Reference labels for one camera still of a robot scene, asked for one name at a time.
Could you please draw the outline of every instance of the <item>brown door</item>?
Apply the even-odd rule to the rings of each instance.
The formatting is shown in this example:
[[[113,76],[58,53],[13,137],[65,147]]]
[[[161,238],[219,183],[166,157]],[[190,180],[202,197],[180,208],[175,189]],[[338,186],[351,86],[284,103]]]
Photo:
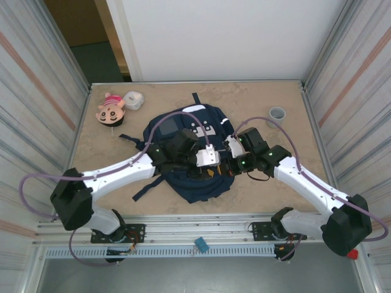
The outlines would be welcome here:
[[[108,41],[94,0],[45,0],[69,47]]]

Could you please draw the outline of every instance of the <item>floor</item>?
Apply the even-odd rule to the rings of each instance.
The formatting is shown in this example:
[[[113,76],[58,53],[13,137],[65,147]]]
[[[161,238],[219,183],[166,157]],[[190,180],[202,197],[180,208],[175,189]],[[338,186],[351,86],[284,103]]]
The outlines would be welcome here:
[[[360,293],[352,260],[324,244],[302,244],[291,263],[274,258],[126,259],[94,268],[73,259],[46,261],[38,293]]]
[[[72,47],[88,82],[124,82],[109,42]]]

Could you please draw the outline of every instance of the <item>white cup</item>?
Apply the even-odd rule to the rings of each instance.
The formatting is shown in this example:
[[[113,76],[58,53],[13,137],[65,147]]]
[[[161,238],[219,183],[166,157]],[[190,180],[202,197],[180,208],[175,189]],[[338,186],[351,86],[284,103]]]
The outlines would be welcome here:
[[[281,125],[286,115],[287,114],[285,113],[285,110],[281,107],[273,107],[269,111],[269,118],[274,122],[276,122],[278,125]],[[269,121],[266,121],[266,124],[271,128],[277,127],[276,125],[274,125]]]

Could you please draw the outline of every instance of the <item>table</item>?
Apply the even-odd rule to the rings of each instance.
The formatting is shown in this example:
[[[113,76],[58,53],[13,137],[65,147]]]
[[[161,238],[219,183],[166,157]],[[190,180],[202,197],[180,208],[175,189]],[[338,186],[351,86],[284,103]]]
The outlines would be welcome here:
[[[123,96],[135,90],[145,96],[145,103],[137,111],[126,110],[123,125],[111,128],[101,125],[95,118],[104,94]],[[202,103],[220,107],[234,127],[253,116],[267,116],[273,106],[285,109],[287,117],[283,127],[289,133],[300,154],[301,164],[326,180],[318,148],[302,101],[297,81],[216,82],[216,83],[123,83],[95,84],[87,105],[73,165],[79,172],[95,170],[125,160],[138,150],[134,143],[118,138],[122,133],[142,139],[148,122],[159,114],[194,103],[191,93],[197,92]],[[252,121],[248,127],[257,127],[269,146],[282,145],[292,151],[288,140],[278,129],[271,129],[264,121]],[[253,176],[264,174],[253,172]],[[276,212],[285,206],[299,211],[315,208],[292,188],[270,179],[257,182],[240,175],[231,190],[207,202],[189,204],[162,182],[150,189],[139,201],[132,196],[154,178],[138,181],[113,191],[98,200],[98,204],[116,209],[122,215],[219,214]]]

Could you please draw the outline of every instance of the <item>backpack handle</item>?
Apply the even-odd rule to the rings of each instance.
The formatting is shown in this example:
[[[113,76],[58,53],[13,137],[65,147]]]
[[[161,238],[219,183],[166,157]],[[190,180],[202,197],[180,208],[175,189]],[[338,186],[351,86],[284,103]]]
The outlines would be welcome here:
[[[198,94],[197,93],[192,93],[192,95],[193,95],[194,102],[196,104],[201,104],[200,98],[198,97]]]

